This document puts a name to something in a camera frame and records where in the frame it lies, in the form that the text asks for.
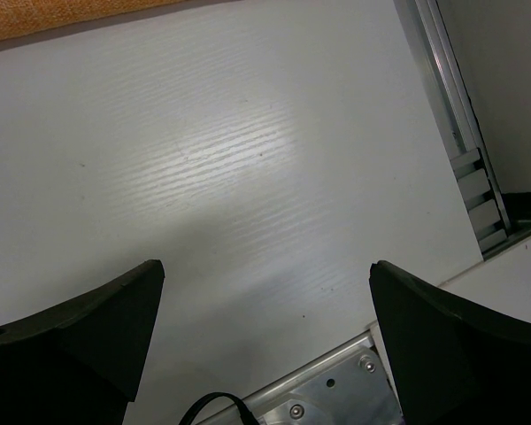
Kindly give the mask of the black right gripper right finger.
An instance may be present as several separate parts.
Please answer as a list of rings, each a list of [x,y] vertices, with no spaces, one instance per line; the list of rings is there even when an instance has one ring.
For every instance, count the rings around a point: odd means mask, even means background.
[[[531,323],[389,263],[369,286],[408,424],[531,424]]]

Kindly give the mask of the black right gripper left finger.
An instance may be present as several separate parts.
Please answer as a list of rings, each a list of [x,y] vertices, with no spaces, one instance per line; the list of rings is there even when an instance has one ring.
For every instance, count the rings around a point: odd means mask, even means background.
[[[0,424],[121,424],[135,401],[164,285],[148,260],[0,326]]]

